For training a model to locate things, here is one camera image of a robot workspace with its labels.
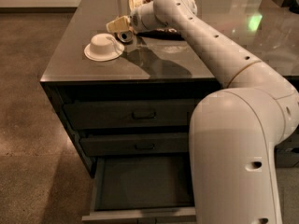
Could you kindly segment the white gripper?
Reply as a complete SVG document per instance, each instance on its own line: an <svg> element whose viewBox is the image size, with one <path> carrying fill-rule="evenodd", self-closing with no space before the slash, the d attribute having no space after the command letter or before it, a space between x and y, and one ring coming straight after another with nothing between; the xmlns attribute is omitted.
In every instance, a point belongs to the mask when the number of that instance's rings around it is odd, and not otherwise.
<svg viewBox="0 0 299 224"><path fill-rule="evenodd" d="M137 33L144 33L167 27L167 23L159 19L164 11L158 1L151 1L147 4L134 8L130 13L130 20L127 16L121 16L106 25L110 33L121 33L130 30L130 23Z"/></svg>

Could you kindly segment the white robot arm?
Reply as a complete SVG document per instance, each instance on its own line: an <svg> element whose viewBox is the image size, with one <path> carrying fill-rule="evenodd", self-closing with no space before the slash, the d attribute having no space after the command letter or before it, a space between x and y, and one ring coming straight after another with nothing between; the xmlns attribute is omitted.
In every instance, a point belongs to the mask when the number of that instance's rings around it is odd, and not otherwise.
<svg viewBox="0 0 299 224"><path fill-rule="evenodd" d="M191 117L197 224L282 224L274 149L298 126L298 92L196 13L193 0L152 0L111 21L107 30L173 28L222 85Z"/></svg>

